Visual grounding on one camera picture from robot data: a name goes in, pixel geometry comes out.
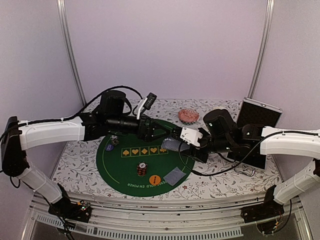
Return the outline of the blue round blind button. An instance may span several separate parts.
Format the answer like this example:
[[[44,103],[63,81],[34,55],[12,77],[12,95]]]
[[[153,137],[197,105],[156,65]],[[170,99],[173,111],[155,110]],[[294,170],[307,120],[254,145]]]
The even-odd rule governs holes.
[[[110,152],[115,148],[113,144],[107,144],[104,148],[105,151]]]

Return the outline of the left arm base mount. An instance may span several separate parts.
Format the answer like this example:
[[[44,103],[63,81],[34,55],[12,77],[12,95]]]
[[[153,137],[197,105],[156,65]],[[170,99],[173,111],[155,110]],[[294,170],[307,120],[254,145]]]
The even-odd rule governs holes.
[[[92,214],[92,207],[91,203],[85,200],[72,203],[69,199],[62,198],[58,202],[50,204],[48,213],[63,219],[88,223]]]

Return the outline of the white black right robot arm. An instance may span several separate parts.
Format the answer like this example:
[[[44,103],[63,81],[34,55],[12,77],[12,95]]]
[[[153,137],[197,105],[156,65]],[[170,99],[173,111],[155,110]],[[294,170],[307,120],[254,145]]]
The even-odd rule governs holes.
[[[183,127],[180,139],[190,145],[189,155],[200,162],[210,153],[233,153],[242,163],[254,155],[289,155],[312,160],[288,180],[270,187],[259,206],[262,218],[269,218],[293,197],[320,182],[320,131],[280,129],[259,124],[238,128],[226,109],[214,109],[203,117],[207,129]]]

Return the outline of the orange round blind button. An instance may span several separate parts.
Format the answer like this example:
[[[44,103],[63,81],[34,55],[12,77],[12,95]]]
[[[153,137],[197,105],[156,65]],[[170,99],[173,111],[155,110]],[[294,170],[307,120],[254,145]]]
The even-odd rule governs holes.
[[[149,177],[149,183],[153,186],[157,186],[161,183],[162,179],[159,175],[151,175]]]

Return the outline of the red chip stack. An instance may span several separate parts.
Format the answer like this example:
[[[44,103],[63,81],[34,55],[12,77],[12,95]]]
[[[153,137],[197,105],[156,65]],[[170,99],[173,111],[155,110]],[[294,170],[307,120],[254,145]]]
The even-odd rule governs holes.
[[[148,165],[145,162],[140,162],[137,165],[137,175],[140,177],[144,177],[147,174]]]

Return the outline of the blue patterned dealt card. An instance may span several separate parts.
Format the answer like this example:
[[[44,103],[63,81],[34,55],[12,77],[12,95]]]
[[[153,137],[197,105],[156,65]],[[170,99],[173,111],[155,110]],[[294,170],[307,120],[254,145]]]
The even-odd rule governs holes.
[[[166,174],[163,179],[167,184],[170,186],[176,185],[184,176],[186,173],[184,173],[182,170],[180,170],[178,167],[175,167],[173,170],[171,170],[168,174]]]

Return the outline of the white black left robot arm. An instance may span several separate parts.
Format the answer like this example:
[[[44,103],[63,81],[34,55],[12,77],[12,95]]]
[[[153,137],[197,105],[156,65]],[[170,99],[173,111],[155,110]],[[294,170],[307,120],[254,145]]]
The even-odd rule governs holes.
[[[144,115],[155,102],[155,94],[142,98],[132,116],[132,109],[124,112],[124,105],[130,102],[122,89],[115,86],[98,94],[100,102],[92,112],[81,109],[70,117],[34,121],[10,117],[0,137],[2,172],[39,192],[63,217],[70,217],[75,210],[67,193],[27,161],[26,151],[60,142],[92,141],[108,134],[134,134],[144,142],[152,142],[171,133],[168,127]]]

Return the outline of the white chip stack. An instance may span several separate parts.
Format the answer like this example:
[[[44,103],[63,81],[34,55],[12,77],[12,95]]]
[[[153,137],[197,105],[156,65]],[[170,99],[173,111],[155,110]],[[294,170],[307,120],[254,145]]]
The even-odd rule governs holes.
[[[112,145],[114,145],[114,146],[117,146],[120,143],[119,137],[117,135],[112,135],[110,137],[110,141],[111,141]]]

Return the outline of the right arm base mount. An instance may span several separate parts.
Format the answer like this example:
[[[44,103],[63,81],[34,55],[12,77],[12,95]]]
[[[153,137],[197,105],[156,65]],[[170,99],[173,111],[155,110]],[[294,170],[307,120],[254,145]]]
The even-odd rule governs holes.
[[[241,208],[240,216],[245,223],[255,222],[261,234],[272,235],[279,227],[284,212],[283,205],[261,203]]]

